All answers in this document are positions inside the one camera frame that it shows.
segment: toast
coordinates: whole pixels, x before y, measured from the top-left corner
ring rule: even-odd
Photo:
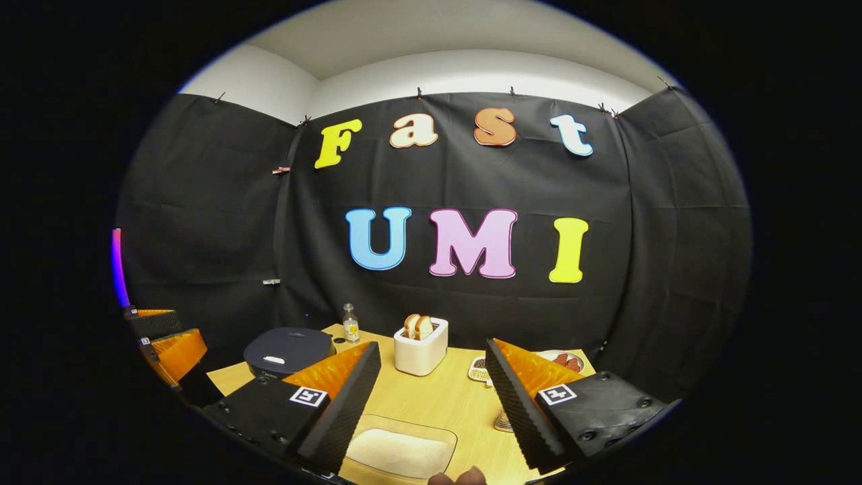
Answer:
[[[434,326],[431,325],[431,317],[420,317],[415,324],[415,339],[425,340],[434,331]]]
[[[419,315],[414,313],[404,320],[404,337],[416,339],[416,322],[419,318]]]

